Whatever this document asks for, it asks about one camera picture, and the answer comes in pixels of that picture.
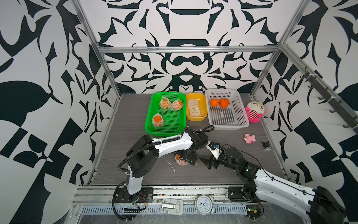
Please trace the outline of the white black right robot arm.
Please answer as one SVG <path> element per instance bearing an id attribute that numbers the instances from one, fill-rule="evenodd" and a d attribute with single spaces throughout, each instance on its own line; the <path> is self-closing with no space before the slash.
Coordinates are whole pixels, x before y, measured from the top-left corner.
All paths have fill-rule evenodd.
<path id="1" fill-rule="evenodd" d="M 202 159 L 207 168 L 223 166 L 233 170 L 244 182 L 245 197 L 275 204 L 310 224 L 344 222 L 346 210 L 328 189 L 305 187 L 271 174 L 260 164 L 245 160 L 245 152 L 235 147 L 224 148 L 213 141 L 206 143 L 205 147 L 212 154 L 209 159 Z"/>

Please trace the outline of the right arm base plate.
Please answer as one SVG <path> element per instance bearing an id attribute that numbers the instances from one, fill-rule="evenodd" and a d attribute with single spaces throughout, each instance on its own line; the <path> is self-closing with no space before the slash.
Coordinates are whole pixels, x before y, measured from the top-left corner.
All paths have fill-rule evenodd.
<path id="1" fill-rule="evenodd" d="M 258 203 L 260 199 L 256 196 L 252 189 L 244 186 L 240 187 L 228 187 L 228 198 L 232 202 L 248 202 Z"/>

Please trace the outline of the white perforated plastic basket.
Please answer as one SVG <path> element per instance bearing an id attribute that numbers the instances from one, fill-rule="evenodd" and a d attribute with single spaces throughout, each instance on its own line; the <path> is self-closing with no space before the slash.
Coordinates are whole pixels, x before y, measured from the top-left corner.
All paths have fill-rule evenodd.
<path id="1" fill-rule="evenodd" d="M 249 119 L 245 106 L 237 90 L 233 89 L 207 89 L 205 91 L 208 121 L 217 130 L 239 130 L 249 126 Z M 228 99 L 226 108 L 213 107 L 210 102 L 213 99 Z"/>

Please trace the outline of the white foam net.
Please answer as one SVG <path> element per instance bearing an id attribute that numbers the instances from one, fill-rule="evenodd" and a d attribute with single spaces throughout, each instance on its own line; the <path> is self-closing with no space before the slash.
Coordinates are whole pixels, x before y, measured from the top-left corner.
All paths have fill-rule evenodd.
<path id="1" fill-rule="evenodd" d="M 187 106 L 188 106 L 188 108 L 196 108 L 199 106 L 199 102 L 196 99 L 188 99 Z"/>
<path id="2" fill-rule="evenodd" d="M 190 116 L 191 117 L 201 117 L 199 107 L 196 108 L 189 108 Z"/>

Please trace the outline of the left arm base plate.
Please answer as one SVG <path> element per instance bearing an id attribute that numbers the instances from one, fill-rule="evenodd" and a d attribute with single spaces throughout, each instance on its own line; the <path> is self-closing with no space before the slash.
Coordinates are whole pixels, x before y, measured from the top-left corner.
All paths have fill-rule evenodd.
<path id="1" fill-rule="evenodd" d="M 130 195 L 126 187 L 120 187 L 114 191 L 114 203 L 146 203 L 152 200 L 154 188 L 142 188 L 141 191 Z"/>

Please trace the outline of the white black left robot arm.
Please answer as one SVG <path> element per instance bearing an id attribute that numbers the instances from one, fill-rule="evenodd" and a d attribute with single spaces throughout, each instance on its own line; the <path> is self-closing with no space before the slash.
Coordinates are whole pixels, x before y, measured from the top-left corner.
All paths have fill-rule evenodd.
<path id="1" fill-rule="evenodd" d="M 180 134 L 166 138 L 152 139 L 149 135 L 142 136 L 117 166 L 118 171 L 126 174 L 126 181 L 115 188 L 112 197 L 112 209 L 117 219 L 128 222 L 136 217 L 136 215 L 120 215 L 117 212 L 115 199 L 116 194 L 120 193 L 120 188 L 124 188 L 129 202 L 136 203 L 140 198 L 143 177 L 152 170 L 158 158 L 176 153 L 182 160 L 195 165 L 198 159 L 196 151 L 207 145 L 206 132 L 213 130 L 213 125 L 198 131 L 185 127 Z"/>

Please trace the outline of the orange being unwrapped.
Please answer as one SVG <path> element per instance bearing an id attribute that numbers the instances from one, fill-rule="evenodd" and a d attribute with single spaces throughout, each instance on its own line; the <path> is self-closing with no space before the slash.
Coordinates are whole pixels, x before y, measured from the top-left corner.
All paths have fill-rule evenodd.
<path id="1" fill-rule="evenodd" d="M 211 105 L 212 107 L 217 107 L 219 104 L 220 104 L 220 101 L 219 101 L 218 99 L 212 99 L 212 100 L 210 101 L 210 105 Z"/>

